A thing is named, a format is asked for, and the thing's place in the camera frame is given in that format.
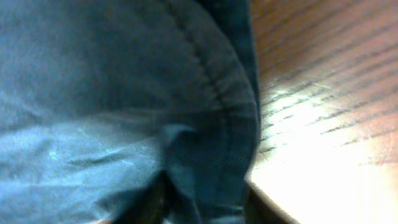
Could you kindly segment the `blue denim shorts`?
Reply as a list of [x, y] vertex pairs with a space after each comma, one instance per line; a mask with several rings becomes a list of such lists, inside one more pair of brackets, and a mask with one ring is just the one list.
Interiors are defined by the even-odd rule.
[[247, 1], [1, 0], [1, 222], [244, 223], [261, 119]]

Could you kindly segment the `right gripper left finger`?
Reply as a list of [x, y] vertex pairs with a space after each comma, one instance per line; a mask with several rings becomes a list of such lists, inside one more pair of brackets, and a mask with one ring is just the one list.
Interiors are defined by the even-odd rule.
[[114, 218], [112, 224], [162, 224], [169, 214], [167, 175], [158, 173], [149, 186]]

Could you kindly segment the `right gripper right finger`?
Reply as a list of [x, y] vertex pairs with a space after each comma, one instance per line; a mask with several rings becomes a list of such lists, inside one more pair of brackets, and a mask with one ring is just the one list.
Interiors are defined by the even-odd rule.
[[247, 183], [248, 196], [244, 204], [246, 224], [299, 224], [257, 186]]

